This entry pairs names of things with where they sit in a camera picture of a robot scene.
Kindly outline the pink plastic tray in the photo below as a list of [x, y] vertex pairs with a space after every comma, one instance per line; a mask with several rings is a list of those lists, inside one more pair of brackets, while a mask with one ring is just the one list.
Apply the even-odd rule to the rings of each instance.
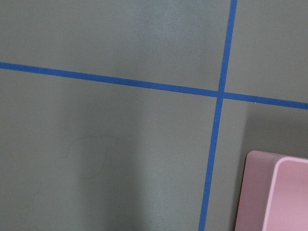
[[307, 159], [251, 151], [245, 160], [235, 230], [307, 229]]

